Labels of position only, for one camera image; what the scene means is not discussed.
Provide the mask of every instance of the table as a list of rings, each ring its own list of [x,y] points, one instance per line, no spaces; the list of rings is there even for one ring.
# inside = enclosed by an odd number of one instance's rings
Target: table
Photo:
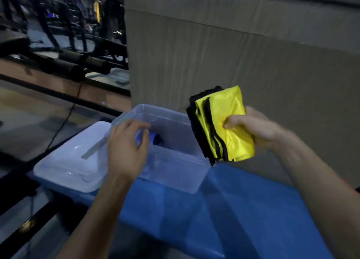
[[[28,175],[88,206],[97,193]],[[195,194],[137,179],[119,220],[195,258],[333,258],[295,188],[225,164]]]

